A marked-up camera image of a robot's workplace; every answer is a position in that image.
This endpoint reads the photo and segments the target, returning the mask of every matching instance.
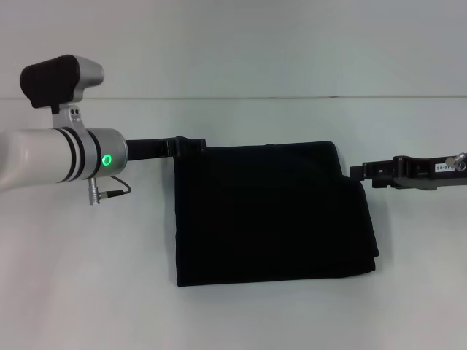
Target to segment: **black cloth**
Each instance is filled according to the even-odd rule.
[[[174,168],[179,287],[374,271],[365,192],[332,142],[208,148]]]

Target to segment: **green light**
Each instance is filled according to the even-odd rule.
[[[102,157],[102,165],[103,166],[109,166],[111,162],[112,162],[112,156],[111,155],[105,155],[105,156]]]

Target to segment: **label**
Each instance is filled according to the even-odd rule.
[[[446,163],[435,164],[435,173],[444,173],[445,171],[455,171],[452,166],[447,166]]]

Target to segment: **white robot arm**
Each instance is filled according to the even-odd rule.
[[[0,133],[0,192],[35,184],[88,180],[90,204],[127,194],[115,178],[129,160],[177,157],[205,149],[204,139],[130,140],[114,129],[86,129],[77,103],[86,88],[104,81],[101,65],[65,55],[26,67],[20,84],[33,108],[50,107],[53,128]],[[111,176],[127,191],[99,192]]]

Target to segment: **white surface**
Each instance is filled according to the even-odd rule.
[[[70,146],[57,130],[0,133],[0,192],[35,184],[56,184],[65,179],[71,165]]]
[[[99,62],[100,97],[467,94],[465,0],[2,0],[0,97]]]
[[[459,152],[465,142],[446,125],[467,127],[461,99],[83,101],[81,110],[89,128],[128,139],[330,139],[346,171],[397,154]],[[25,101],[2,101],[0,115],[9,128],[50,121]],[[85,182],[0,196],[0,349],[465,348],[467,188],[365,183],[376,273],[179,289],[171,161],[130,163],[121,176],[134,192],[94,208]],[[117,186],[99,180],[103,190]]]

